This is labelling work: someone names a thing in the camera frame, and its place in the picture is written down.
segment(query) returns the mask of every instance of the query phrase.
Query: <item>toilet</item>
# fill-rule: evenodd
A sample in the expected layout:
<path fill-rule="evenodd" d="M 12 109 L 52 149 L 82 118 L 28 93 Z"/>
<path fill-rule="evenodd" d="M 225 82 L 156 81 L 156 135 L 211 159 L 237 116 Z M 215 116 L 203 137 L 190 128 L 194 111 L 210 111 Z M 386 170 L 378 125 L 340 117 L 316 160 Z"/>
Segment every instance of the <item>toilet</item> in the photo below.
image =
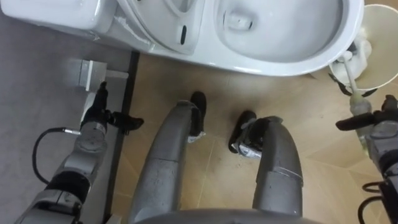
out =
<path fill-rule="evenodd" d="M 255 75 L 303 75 L 353 42 L 363 0 L 1 0 L 5 15 L 93 41 Z"/>

